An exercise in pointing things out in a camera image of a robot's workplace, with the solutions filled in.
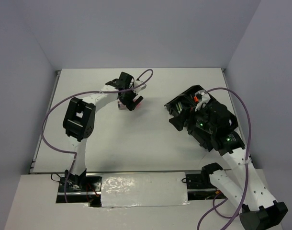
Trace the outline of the pink glue bottle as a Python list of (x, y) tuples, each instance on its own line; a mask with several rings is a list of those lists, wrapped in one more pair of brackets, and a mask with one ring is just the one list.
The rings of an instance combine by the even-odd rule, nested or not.
[(117, 101), (118, 109), (119, 110), (133, 111), (140, 105), (141, 101), (142, 101), (142, 99), (140, 99), (140, 98), (133, 99), (131, 101), (125, 101), (125, 103), (123, 103), (122, 101), (118, 100)]

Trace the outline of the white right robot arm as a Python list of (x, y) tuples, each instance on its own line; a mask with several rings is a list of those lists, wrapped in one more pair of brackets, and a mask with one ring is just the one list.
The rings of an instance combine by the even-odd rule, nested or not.
[(218, 163), (202, 167), (201, 183), (215, 186), (237, 208), (230, 221), (239, 216), (246, 230), (267, 230), (282, 221), (288, 212), (266, 188), (248, 157), (248, 146), (236, 133), (237, 118), (219, 102), (193, 106), (184, 103), (166, 104), (172, 118), (169, 122), (178, 130), (187, 129), (200, 146), (216, 150), (233, 171), (233, 182)]

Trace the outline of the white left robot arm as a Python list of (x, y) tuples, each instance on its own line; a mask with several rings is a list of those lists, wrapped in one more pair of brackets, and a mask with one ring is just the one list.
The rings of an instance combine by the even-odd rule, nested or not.
[(121, 72), (120, 77), (107, 82), (96, 93), (84, 98), (73, 97), (67, 107), (63, 128), (75, 152), (73, 165), (65, 170), (67, 183), (76, 191), (86, 187), (86, 145), (95, 126), (95, 115), (107, 104), (120, 101), (129, 111), (143, 100), (138, 93), (146, 88), (140, 79)]

